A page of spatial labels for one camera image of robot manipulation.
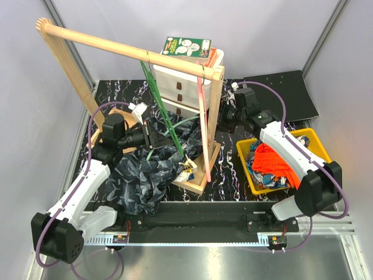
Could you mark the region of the light green hanger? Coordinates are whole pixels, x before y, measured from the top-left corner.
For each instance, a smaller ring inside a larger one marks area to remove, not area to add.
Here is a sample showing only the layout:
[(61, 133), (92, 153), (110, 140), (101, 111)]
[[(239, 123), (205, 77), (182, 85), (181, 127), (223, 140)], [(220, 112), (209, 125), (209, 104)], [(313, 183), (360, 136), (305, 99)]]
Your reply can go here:
[[(178, 123), (174, 124), (174, 125), (172, 126), (172, 128), (175, 129), (176, 127), (178, 127), (178, 126), (184, 124), (185, 122), (192, 121), (192, 120), (195, 120), (195, 119), (197, 119), (197, 118), (198, 118), (198, 116), (193, 116), (193, 117), (185, 118), (185, 119), (179, 121)], [(166, 136), (168, 133), (169, 133), (169, 129), (168, 129), (168, 127), (167, 127), (166, 131), (163, 132), (162, 135), (163, 135), (163, 136)], [(151, 158), (151, 156), (152, 156), (154, 150), (155, 150), (155, 149), (152, 149), (152, 150), (149, 152), (149, 154), (147, 155), (147, 157), (146, 157), (146, 160), (147, 160), (147, 161), (149, 161), (149, 159)]]

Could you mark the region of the wooden clothes rack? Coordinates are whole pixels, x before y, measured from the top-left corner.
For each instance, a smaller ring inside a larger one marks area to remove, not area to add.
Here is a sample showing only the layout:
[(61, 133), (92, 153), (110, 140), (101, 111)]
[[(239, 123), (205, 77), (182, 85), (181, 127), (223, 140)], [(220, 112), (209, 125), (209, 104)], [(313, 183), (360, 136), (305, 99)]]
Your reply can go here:
[(205, 135), (207, 136), (206, 143), (208, 144), (208, 148), (206, 150), (208, 151), (208, 155), (205, 157), (199, 156), (197, 158), (196, 164), (198, 171), (193, 180), (174, 183), (186, 190), (197, 194), (203, 194), (207, 183), (211, 181), (210, 172), (212, 171), (221, 147), (220, 143), (214, 141), (214, 137), (223, 87), (224, 66), (218, 65), (215, 68), (203, 69), (202, 66), (191, 62), (166, 57), (165, 55), (150, 52), (148, 50), (59, 27), (54, 25), (51, 20), (43, 17), (37, 20), (36, 29), (46, 42), (47, 46), (49, 46), (51, 52), (64, 70), (65, 75), (71, 82), (90, 115), (94, 114), (94, 111), (98, 109), (98, 105), (92, 95), (92, 87), (85, 81), (81, 70), (78, 68), (77, 62), (68, 49), (67, 41), (83, 44), (113, 54), (148, 62), (160, 67), (210, 80), (212, 82), (212, 90), (210, 93), (209, 118), (205, 132)]

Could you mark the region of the dark grey patterned shorts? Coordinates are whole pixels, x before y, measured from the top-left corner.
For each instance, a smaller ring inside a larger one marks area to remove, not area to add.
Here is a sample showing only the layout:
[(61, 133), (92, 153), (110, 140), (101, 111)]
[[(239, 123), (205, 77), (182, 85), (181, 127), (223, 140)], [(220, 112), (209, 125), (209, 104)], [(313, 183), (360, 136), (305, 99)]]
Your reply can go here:
[[(172, 125), (184, 118), (168, 113)], [(124, 207), (129, 215), (141, 212), (154, 214), (156, 205), (166, 194), (169, 186), (181, 173), (181, 162), (186, 156), (194, 160), (202, 154), (200, 119), (176, 127), (175, 133), (184, 150), (181, 157), (172, 143), (155, 149), (149, 161), (149, 148), (139, 148), (123, 155), (121, 161), (105, 182), (107, 200)]]

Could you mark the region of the pink hanger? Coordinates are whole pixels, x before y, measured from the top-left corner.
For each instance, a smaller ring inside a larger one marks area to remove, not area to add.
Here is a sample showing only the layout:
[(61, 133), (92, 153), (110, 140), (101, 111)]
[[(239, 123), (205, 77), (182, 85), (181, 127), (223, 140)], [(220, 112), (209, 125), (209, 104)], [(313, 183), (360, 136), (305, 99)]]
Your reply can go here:
[(208, 142), (207, 142), (207, 116), (206, 116), (206, 101), (205, 93), (203, 88), (204, 78), (197, 77), (198, 83), (198, 100), (199, 100), (199, 118), (200, 118), (200, 131), (202, 137), (202, 148), (203, 148), (203, 160), (205, 166), (205, 174), (207, 182), (211, 182), (211, 174), (209, 167), (209, 152), (208, 152)]

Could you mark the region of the dark green hanger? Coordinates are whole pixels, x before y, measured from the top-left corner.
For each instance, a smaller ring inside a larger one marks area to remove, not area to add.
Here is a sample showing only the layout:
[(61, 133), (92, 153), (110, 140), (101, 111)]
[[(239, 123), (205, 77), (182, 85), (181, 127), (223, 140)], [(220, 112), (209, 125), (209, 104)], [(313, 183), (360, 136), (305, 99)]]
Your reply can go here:
[(159, 112), (160, 112), (160, 114), (163, 118), (165, 126), (168, 129), (168, 132), (170, 133), (171, 139), (173, 140), (173, 142), (175, 144), (175, 147), (177, 148), (181, 157), (183, 157), (184, 156), (184, 151), (182, 150), (180, 140), (178, 139), (178, 137), (175, 133), (173, 125), (172, 125), (172, 123), (170, 121), (170, 118), (167, 114), (167, 110), (165, 109), (164, 104), (161, 100), (161, 96), (160, 96), (155, 78), (152, 74), (152, 70), (151, 70), (151, 66), (150, 66), (150, 57), (149, 57), (149, 51), (148, 50), (146, 50), (146, 55), (147, 55), (148, 67), (145, 66), (144, 62), (141, 62), (141, 67), (142, 67), (143, 73), (145, 75), (149, 90), (150, 90), (150, 92), (151, 92), (151, 94), (154, 98), (155, 103), (157, 104)]

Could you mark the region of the patterned blue orange shorts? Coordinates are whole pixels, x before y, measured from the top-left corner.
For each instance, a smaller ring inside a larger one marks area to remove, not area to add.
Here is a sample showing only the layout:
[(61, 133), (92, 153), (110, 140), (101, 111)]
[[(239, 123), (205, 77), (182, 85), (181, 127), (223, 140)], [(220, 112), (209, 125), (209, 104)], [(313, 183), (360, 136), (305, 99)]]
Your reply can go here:
[(252, 169), (252, 164), (254, 161), (254, 153), (255, 149), (262, 144), (263, 142), (260, 140), (257, 140), (254, 143), (254, 148), (250, 151), (248, 154), (249, 156), (249, 167), (248, 170), (251, 173), (251, 176), (257, 181), (257, 184), (265, 187), (265, 188), (283, 188), (286, 187), (287, 185), (290, 186), (290, 183), (283, 177), (280, 179), (276, 179), (273, 175), (268, 174), (268, 175), (261, 175), (260, 173), (257, 173), (253, 171)]

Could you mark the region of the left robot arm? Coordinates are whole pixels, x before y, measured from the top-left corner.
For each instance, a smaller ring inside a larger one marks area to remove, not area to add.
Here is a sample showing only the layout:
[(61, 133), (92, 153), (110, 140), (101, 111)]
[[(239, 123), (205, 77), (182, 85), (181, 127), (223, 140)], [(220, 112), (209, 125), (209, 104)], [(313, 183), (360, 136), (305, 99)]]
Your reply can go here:
[(114, 231), (121, 230), (126, 217), (112, 206), (100, 206), (86, 216), (82, 213), (99, 186), (119, 164), (124, 149), (141, 146), (157, 149), (169, 144), (171, 139), (157, 132), (148, 121), (127, 129), (123, 115), (110, 114), (96, 143), (89, 150), (82, 172), (53, 207), (46, 213), (36, 213), (31, 220), (38, 264), (46, 266), (41, 261), (41, 255), (71, 264), (80, 255), (85, 243), (100, 231), (108, 227)]

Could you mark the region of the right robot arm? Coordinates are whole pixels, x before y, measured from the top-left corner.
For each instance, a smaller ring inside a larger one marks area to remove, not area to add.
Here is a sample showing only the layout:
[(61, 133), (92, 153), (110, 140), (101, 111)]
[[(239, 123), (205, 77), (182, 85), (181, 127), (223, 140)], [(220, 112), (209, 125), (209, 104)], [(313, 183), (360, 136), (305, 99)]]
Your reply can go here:
[(286, 219), (305, 215), (313, 217), (344, 199), (342, 168), (336, 162), (326, 162), (304, 147), (284, 127), (270, 110), (261, 110), (251, 88), (234, 93), (235, 104), (222, 101), (219, 107), (218, 129), (234, 132), (241, 125), (262, 143), (269, 145), (300, 179), (295, 195), (275, 203), (265, 216), (265, 226), (271, 231), (282, 228)]

